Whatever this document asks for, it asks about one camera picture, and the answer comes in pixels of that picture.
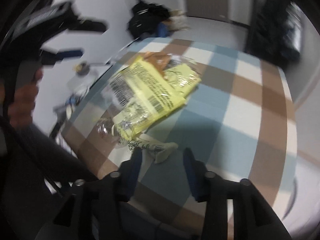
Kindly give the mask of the dark sleeve forearm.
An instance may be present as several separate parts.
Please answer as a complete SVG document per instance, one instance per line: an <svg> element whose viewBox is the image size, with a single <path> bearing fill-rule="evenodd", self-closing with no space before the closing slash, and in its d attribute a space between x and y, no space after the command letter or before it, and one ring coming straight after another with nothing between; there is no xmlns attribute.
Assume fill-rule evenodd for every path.
<svg viewBox="0 0 320 240"><path fill-rule="evenodd" d="M1 239L34 239L61 205L45 184L97 177L35 125L1 122Z"/></svg>

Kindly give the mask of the person's left hand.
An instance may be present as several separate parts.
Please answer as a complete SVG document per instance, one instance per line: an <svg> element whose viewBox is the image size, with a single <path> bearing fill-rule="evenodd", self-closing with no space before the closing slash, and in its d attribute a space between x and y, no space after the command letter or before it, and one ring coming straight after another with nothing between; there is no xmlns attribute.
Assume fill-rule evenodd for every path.
<svg viewBox="0 0 320 240"><path fill-rule="evenodd" d="M8 108L10 124L15 129L28 126L33 122L35 100L39 93L38 82L43 78L42 69L35 72L34 80L15 92L14 102Z"/></svg>

